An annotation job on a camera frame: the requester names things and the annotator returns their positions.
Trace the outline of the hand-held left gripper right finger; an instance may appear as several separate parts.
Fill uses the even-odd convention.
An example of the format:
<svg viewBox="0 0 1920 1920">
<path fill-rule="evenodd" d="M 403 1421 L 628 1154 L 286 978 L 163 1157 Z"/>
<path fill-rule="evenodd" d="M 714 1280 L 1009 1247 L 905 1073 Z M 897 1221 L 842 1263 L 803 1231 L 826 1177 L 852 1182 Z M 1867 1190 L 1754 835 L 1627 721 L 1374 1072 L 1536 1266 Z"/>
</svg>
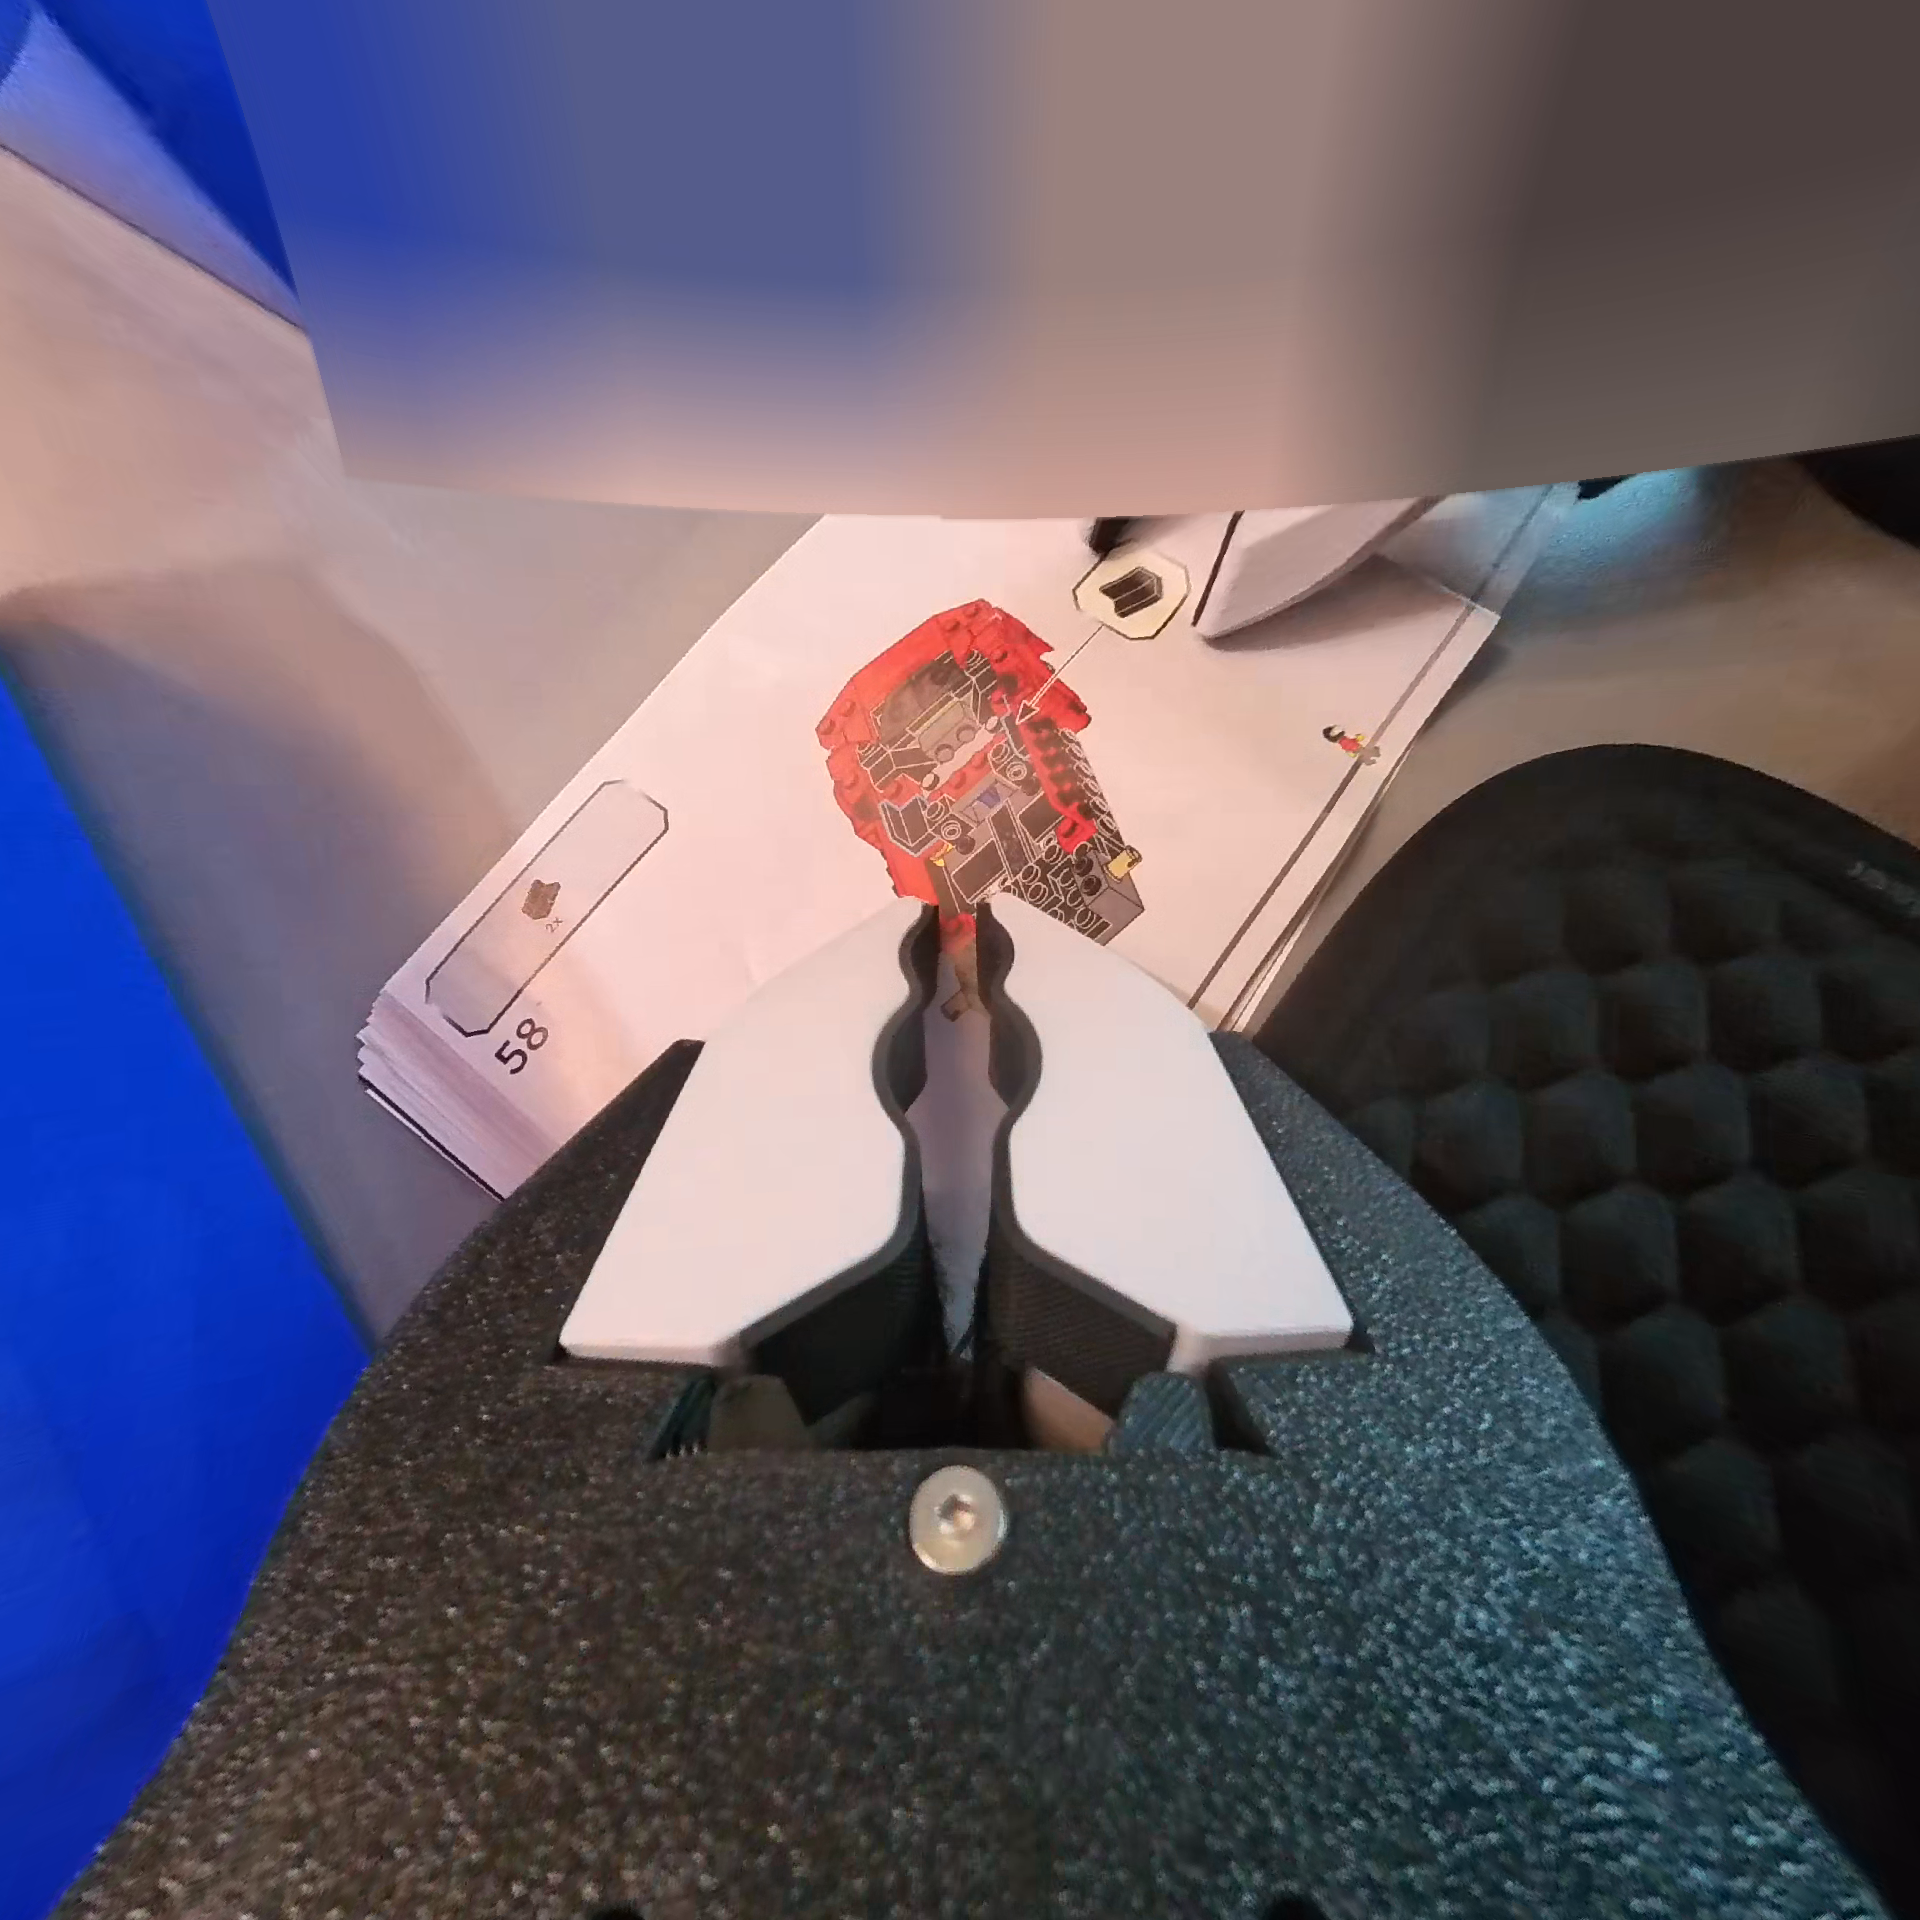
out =
<svg viewBox="0 0 1920 1920">
<path fill-rule="evenodd" d="M 1040 910 L 976 913 L 992 1142 L 984 1314 L 1017 1371 L 1338 1350 L 1353 1311 L 1210 1027 Z"/>
</svg>

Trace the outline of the black quilted chair seat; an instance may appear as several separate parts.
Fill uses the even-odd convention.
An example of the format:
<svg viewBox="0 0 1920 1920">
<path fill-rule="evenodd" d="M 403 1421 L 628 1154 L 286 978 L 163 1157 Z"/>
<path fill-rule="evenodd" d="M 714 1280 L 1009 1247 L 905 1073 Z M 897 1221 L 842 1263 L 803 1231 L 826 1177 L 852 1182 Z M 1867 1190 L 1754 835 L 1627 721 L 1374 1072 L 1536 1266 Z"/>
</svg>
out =
<svg viewBox="0 0 1920 1920">
<path fill-rule="evenodd" d="M 1600 1416 L 1751 1719 L 1895 1914 L 1918 1846 L 1915 848 L 1592 747 L 1441 811 L 1259 1048 Z"/>
</svg>

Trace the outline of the blue plastic bin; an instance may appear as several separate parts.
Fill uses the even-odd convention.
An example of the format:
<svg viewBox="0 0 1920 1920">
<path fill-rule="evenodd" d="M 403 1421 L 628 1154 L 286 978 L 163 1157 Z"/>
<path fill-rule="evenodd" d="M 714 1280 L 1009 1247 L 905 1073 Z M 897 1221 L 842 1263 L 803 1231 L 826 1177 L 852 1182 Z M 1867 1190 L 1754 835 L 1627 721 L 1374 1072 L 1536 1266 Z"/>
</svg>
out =
<svg viewBox="0 0 1920 1920">
<path fill-rule="evenodd" d="M 54 1 L 43 11 L 292 294 L 292 265 L 214 7 Z"/>
<path fill-rule="evenodd" d="M 3 702 L 3 1914 L 153 1776 L 368 1345 Z"/>
</svg>

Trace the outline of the lego instruction booklet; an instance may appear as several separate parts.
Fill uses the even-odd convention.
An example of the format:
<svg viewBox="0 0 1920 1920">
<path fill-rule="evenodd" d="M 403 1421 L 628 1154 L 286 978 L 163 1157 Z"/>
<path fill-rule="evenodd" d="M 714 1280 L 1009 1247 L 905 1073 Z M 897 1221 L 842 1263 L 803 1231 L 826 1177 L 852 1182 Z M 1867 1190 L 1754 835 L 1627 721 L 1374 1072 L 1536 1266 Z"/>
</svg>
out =
<svg viewBox="0 0 1920 1920">
<path fill-rule="evenodd" d="M 376 999 L 374 1099 L 495 1198 L 899 896 L 1009 894 L 1249 1033 L 1572 503 L 820 519 Z"/>
</svg>

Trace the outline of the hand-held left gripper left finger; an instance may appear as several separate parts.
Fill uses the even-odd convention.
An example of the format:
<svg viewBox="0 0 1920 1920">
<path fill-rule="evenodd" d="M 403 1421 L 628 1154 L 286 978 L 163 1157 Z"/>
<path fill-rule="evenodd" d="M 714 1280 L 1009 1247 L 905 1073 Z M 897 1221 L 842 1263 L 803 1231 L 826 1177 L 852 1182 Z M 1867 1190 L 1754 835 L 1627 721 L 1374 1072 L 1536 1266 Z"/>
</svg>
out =
<svg viewBox="0 0 1920 1920">
<path fill-rule="evenodd" d="M 908 1251 L 940 961 L 937 910 L 884 904 L 714 1027 L 568 1314 L 570 1360 L 747 1360 Z"/>
</svg>

